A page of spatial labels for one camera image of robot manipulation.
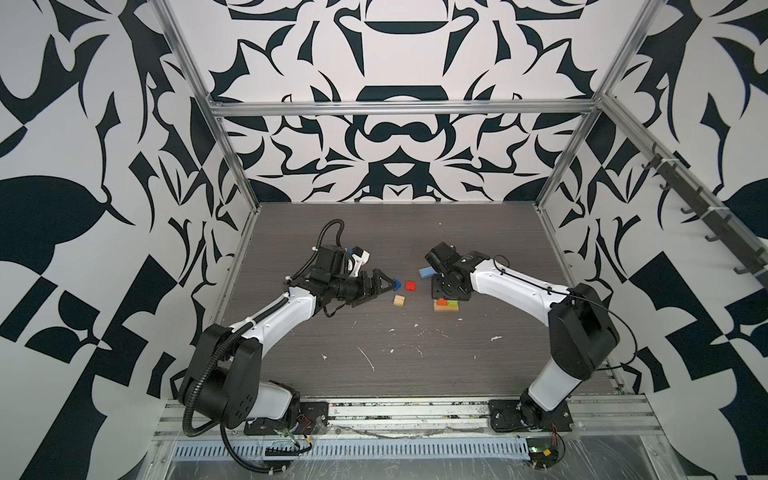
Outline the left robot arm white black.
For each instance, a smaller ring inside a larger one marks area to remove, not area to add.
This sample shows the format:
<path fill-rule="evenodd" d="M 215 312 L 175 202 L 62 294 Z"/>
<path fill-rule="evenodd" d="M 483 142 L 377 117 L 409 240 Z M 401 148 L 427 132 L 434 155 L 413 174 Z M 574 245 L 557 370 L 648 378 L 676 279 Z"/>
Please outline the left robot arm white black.
<path fill-rule="evenodd" d="M 359 247 L 316 247 L 275 301 L 230 326 L 206 328 L 179 389 L 184 434 L 196 437 L 216 426 L 233 430 L 245 422 L 293 428 L 300 395 L 262 380 L 262 360 L 298 325 L 319 313 L 333 316 L 331 303 L 356 307 L 394 290 L 396 281 L 381 270 L 364 270 L 368 259 Z"/>

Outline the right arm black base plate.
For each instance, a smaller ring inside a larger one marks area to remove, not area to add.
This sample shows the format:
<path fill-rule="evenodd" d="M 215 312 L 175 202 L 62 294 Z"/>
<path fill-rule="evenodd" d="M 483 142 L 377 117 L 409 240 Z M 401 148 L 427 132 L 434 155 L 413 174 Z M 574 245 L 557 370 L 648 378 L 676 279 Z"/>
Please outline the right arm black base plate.
<path fill-rule="evenodd" d="M 566 402 L 546 411 L 533 400 L 490 400 L 489 425 L 497 433 L 570 432 L 573 417 Z"/>

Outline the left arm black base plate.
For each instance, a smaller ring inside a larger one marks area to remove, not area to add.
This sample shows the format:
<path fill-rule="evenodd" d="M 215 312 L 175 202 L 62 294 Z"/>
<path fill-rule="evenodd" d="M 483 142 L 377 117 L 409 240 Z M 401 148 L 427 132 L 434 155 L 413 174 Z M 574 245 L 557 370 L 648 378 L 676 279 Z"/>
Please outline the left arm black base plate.
<path fill-rule="evenodd" d="M 312 435 L 328 426 L 330 404 L 324 401 L 299 401 L 289 406 L 280 419 L 258 418 L 245 423 L 246 436 Z"/>

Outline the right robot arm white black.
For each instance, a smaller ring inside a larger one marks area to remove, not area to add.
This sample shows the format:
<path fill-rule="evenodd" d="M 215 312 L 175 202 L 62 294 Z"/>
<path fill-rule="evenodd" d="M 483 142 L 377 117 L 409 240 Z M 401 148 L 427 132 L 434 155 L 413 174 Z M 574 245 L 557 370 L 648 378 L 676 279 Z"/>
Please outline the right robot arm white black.
<path fill-rule="evenodd" d="M 572 417 L 567 399 L 607 360 L 620 343 L 610 312 L 595 290 L 583 283 L 556 285 L 471 251 L 461 255 L 445 242 L 425 259 L 435 300 L 468 301 L 482 294 L 507 303 L 548 328 L 550 357 L 516 401 L 491 400 L 491 428 L 499 433 L 568 431 Z"/>

